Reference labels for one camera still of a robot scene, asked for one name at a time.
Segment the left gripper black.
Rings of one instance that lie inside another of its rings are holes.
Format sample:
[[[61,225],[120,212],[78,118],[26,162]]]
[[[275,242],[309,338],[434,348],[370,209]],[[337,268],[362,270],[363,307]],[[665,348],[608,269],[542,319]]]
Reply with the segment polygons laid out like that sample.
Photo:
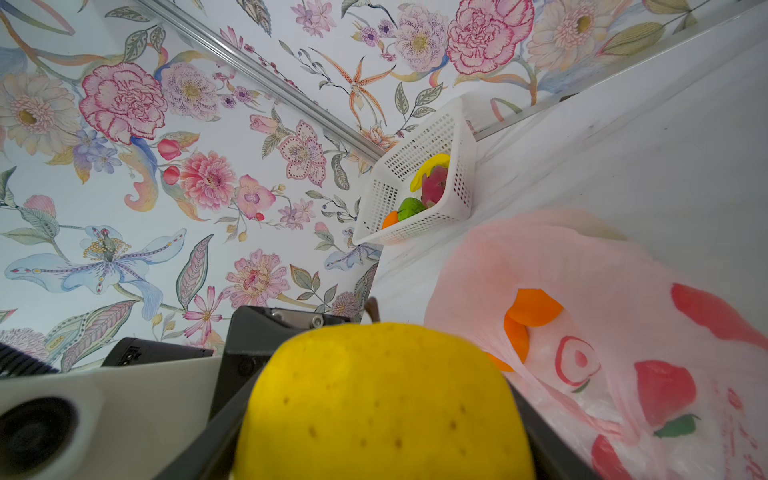
[[[348,316],[242,306],[231,320],[210,407],[214,418],[229,400],[266,365],[285,341],[317,328],[350,324]],[[109,352],[104,367],[145,365],[211,357],[211,347],[182,346],[159,341],[124,338]]]

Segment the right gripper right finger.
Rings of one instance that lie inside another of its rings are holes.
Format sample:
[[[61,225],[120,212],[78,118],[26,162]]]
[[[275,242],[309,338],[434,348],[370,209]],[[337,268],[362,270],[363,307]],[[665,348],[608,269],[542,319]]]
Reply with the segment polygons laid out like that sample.
[[[507,381],[525,429],[538,480],[599,480],[587,465],[547,424],[543,417]]]

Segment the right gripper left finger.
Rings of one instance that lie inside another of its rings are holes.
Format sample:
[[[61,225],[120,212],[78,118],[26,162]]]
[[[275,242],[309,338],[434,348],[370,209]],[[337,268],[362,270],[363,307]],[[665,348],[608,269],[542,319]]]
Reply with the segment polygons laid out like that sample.
[[[262,368],[248,377],[220,375],[210,418],[202,432],[155,479],[232,479],[236,445],[253,387]]]

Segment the yellow lemon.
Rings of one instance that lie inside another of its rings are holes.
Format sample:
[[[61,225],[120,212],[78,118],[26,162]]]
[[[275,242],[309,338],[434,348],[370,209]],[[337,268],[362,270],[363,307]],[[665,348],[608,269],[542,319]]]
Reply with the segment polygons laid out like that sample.
[[[421,326],[326,327],[259,375],[236,479],[531,479],[507,379],[470,342]]]

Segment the pink plastic bag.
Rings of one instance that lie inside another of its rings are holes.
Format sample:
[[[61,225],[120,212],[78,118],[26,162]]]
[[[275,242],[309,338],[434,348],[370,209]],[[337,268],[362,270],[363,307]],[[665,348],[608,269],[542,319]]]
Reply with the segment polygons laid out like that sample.
[[[522,363],[504,331],[519,289],[564,311],[527,327]],[[763,479],[767,338],[582,210],[472,229],[444,265],[427,327],[465,338],[606,479]]]

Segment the green apple fruit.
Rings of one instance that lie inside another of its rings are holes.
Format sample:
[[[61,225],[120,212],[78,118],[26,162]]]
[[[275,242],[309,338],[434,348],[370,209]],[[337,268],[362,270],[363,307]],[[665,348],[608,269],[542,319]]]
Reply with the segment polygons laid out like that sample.
[[[398,221],[404,221],[425,211],[426,209],[427,207],[419,198],[405,198],[397,210],[397,219]]]

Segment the red dragon fruit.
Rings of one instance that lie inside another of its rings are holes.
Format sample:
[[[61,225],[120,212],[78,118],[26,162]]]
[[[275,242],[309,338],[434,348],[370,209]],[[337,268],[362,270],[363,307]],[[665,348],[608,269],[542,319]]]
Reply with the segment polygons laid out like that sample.
[[[427,207],[435,206],[442,198],[448,177],[448,168],[435,166],[430,173],[422,175],[421,202]]]

